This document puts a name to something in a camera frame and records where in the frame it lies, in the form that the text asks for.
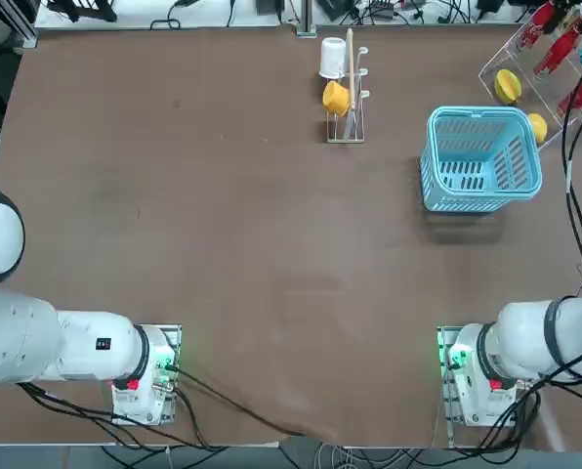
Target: brown table surface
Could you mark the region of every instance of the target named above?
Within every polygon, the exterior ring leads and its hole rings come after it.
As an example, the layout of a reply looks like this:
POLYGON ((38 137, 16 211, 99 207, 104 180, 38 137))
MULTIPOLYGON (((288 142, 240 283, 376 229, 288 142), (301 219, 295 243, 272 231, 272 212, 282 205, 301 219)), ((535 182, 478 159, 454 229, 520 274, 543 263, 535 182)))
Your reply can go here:
MULTIPOLYGON (((494 320, 508 302, 581 281, 556 149, 529 203, 483 218, 422 208, 428 116, 491 104, 478 71, 513 31, 358 30, 372 95, 367 142, 352 147, 323 143, 319 40, 274 28, 42 38, 24 54, 0 143, 0 189, 27 229, 6 286, 57 308, 181 323, 183 366, 281 425, 426 447, 437 326, 494 320)), ((582 195, 582 164, 574 180, 582 195)), ((104 402, 98 383, 51 389, 104 402)), ((191 394, 210 442, 282 438, 191 394)), ((582 449, 582 402, 546 392, 545 405, 529 444, 547 448, 557 428, 582 449)), ((167 430, 192 438, 182 410, 167 430)), ((444 434, 441 415, 437 446, 444 434)), ((0 387, 0 443, 107 440, 0 387)))

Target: clear acrylic organizer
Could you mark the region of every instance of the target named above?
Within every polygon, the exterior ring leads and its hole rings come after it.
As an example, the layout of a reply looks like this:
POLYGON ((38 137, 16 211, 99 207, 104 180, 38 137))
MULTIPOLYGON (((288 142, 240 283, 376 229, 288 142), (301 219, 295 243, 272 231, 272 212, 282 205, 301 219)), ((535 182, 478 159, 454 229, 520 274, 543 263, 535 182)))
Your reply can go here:
MULTIPOLYGON (((582 64, 579 52, 574 49, 553 73, 544 78, 536 77, 534 68, 543 60, 549 48, 564 33, 564 30, 559 27, 552 34, 543 34, 531 49, 518 52, 515 44, 529 27, 529 23, 523 25, 484 66, 478 78, 491 97, 502 105, 503 103, 495 94, 495 75, 500 69, 506 68, 517 76, 520 80, 521 96, 512 106, 518 107, 526 114, 536 112, 545 119, 548 131, 545 141, 539 145, 539 149, 542 149, 561 133, 564 116, 559 111, 558 105, 577 85, 582 74, 582 64)), ((573 124, 581 119, 582 107, 573 109, 569 120, 569 134, 572 130, 574 131, 573 124)))

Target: floor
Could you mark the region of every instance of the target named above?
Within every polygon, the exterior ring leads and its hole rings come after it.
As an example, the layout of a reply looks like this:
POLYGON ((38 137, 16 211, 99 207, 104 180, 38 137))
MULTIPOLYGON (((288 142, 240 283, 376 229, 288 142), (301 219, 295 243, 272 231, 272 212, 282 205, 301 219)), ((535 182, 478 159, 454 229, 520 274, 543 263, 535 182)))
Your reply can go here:
MULTIPOLYGON (((309 439, 293 439, 285 442, 284 448, 301 469, 309 469, 313 465, 313 457, 315 450, 318 448, 318 443, 309 439)), ((110 448, 109 450, 125 462, 132 462, 138 457, 141 457, 140 454, 123 448, 110 448)), ((371 449, 367 450, 366 453, 371 458, 381 459, 388 457, 393 451, 387 449, 371 449)), ((177 469, 185 468, 201 457, 203 457, 202 452, 196 449, 174 449, 172 451, 173 467, 177 469)), ((433 449, 424 451, 421 457, 423 457, 424 462, 438 463, 454 456, 453 453, 433 449)), ((32 467, 41 467, 42 469, 87 469, 90 467, 109 469, 121 467, 116 462, 108 459, 98 447, 0 447, 0 469, 27 467, 30 461, 32 461, 32 467)), ((392 467, 394 469, 408 469, 408 462, 407 459, 403 459, 392 467)), ((321 466, 323 469, 331 469, 332 467, 330 451, 327 449, 324 449, 322 454, 321 466)), ((488 467, 489 465, 479 459, 474 459, 450 465, 449 467, 454 469, 472 469, 484 466, 488 467)), ((154 458, 137 466, 138 469, 162 469, 170 467, 164 454, 156 455, 154 458)), ((204 469, 230 467, 293 469, 291 463, 276 448, 232 448, 211 458, 206 463, 201 464, 200 467, 204 469)), ((511 469, 564 469, 566 467, 582 469, 582 454, 553 454, 523 450, 514 461, 505 467, 511 469)), ((372 469, 362 461, 356 462, 356 468, 372 469)), ((354 468, 348 465, 345 466, 345 469, 354 468)))

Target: wooden stick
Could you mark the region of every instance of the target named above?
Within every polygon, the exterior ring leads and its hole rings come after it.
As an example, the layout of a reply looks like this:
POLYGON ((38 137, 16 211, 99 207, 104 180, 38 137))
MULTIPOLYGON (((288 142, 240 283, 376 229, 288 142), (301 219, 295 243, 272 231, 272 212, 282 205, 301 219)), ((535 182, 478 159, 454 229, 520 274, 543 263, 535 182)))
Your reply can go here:
POLYGON ((353 68, 353 31, 350 27, 346 43, 348 44, 348 65, 350 66, 350 109, 354 110, 356 109, 356 77, 353 68))

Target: white paper cup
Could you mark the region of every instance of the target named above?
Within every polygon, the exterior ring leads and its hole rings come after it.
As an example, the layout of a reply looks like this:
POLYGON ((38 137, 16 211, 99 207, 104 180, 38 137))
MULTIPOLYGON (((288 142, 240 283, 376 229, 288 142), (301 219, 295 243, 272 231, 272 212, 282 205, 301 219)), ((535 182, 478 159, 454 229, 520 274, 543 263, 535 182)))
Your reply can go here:
POLYGON ((344 74, 346 41, 340 37, 326 37, 321 41, 321 62, 319 74, 336 80, 344 74))

